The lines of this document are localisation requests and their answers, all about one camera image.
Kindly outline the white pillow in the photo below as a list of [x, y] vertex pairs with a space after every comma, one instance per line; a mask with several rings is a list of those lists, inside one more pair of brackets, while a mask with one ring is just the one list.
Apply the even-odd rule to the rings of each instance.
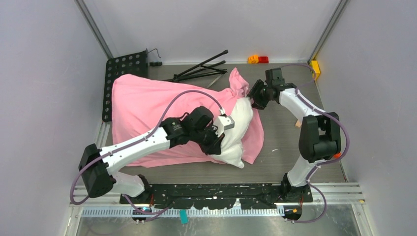
[[224, 131], [225, 136], [220, 145], [221, 153], [219, 155], [212, 154], [211, 158], [216, 162], [222, 162], [242, 169], [244, 167], [242, 161], [242, 139], [253, 118], [249, 98], [237, 99], [229, 116], [234, 121], [234, 127]]

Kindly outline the pink pillowcase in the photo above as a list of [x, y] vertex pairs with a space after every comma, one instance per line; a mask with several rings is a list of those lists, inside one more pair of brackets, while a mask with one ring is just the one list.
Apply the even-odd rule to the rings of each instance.
[[[220, 108], [230, 115], [237, 99], [248, 98], [249, 83], [233, 69], [229, 76], [230, 86], [222, 91], [213, 91], [188, 84], [150, 80], [134, 75], [123, 75], [115, 80], [112, 90], [112, 135], [118, 144], [145, 133], [155, 127], [161, 117], [180, 117], [204, 106], [214, 116]], [[259, 113], [252, 108], [253, 118], [242, 139], [243, 163], [253, 164], [264, 143], [264, 130]], [[156, 152], [131, 163], [131, 166], [146, 168], [214, 162], [204, 154], [198, 144], [185, 145]]]

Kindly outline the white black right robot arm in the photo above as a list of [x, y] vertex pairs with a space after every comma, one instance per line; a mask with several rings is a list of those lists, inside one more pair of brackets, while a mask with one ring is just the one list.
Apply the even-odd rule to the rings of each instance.
[[337, 113], [328, 113], [310, 102], [293, 83], [285, 82], [281, 68], [265, 71], [266, 79], [257, 80], [248, 97], [252, 107], [266, 108], [275, 101], [301, 122], [298, 148], [300, 156], [282, 178], [279, 197], [285, 202], [299, 202], [309, 191], [312, 175], [319, 166], [341, 151]]

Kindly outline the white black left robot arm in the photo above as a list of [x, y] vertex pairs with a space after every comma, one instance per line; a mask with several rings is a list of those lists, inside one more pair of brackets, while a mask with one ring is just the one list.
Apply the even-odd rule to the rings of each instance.
[[226, 114], [214, 117], [206, 107], [200, 106], [179, 118], [166, 118], [152, 130], [117, 145], [98, 148], [85, 147], [79, 172], [89, 198], [98, 198], [109, 192], [133, 197], [146, 203], [151, 191], [140, 176], [120, 172], [128, 164], [150, 154], [185, 145], [198, 144], [206, 155], [220, 155], [225, 131], [234, 127]]

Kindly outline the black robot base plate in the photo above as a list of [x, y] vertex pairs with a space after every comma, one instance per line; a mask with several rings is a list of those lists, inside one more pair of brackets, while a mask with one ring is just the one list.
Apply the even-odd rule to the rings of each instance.
[[138, 197], [130, 197], [136, 205], [145, 204], [156, 209], [272, 209], [276, 203], [300, 205], [311, 203], [309, 187], [300, 192], [284, 194], [280, 185], [270, 183], [229, 184], [153, 184]]

